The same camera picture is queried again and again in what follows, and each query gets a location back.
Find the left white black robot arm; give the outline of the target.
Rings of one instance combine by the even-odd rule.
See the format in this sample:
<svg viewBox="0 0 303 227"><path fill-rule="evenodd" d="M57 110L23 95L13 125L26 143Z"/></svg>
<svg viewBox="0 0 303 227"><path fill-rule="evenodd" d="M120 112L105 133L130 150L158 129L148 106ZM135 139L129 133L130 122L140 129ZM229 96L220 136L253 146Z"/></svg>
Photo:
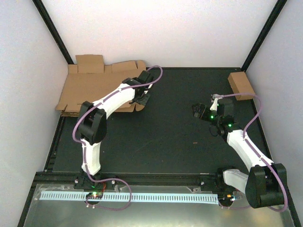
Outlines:
<svg viewBox="0 0 303 227"><path fill-rule="evenodd" d="M80 107L78 127L79 143L82 144L85 183L91 189L101 185L102 178L97 173L101 170L99 155L100 145L107 133L108 117L125 103L134 103L145 99L152 86L153 76L142 74L137 78L127 78L107 96L94 101L85 101Z"/></svg>

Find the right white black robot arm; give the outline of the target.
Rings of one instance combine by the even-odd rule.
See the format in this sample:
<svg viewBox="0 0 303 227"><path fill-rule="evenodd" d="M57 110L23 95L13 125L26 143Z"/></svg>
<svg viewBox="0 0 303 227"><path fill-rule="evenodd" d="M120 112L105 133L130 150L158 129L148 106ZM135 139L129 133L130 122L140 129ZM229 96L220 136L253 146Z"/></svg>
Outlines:
<svg viewBox="0 0 303 227"><path fill-rule="evenodd" d="M265 156L241 129L234 119L233 101L214 95L210 107L193 104L192 112L194 117L209 122L217 130L216 134L236 151L249 172L224 169L215 179L216 187L221 191L230 187L237 189L245 194L252 208L285 211L288 207L286 168Z"/></svg>

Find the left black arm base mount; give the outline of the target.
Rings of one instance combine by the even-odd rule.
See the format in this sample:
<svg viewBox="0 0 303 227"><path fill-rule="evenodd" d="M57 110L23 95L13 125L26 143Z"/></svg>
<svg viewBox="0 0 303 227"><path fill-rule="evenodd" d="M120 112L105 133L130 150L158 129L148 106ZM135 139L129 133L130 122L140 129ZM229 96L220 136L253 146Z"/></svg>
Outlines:
<svg viewBox="0 0 303 227"><path fill-rule="evenodd" d="M77 174L74 181L74 189L83 190L83 191L92 191L92 190L114 190L114 187L117 185L117 180L109 180L106 182L94 182L91 181L85 172L80 172Z"/></svg>

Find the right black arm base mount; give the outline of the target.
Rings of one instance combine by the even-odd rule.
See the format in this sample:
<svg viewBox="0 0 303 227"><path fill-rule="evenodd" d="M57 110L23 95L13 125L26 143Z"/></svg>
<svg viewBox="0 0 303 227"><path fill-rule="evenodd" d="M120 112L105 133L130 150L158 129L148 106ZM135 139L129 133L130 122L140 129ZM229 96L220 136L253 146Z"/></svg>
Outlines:
<svg viewBox="0 0 303 227"><path fill-rule="evenodd" d="M200 173L200 186L206 191L224 192L228 185L223 178L223 172L226 168L218 168L215 173Z"/></svg>

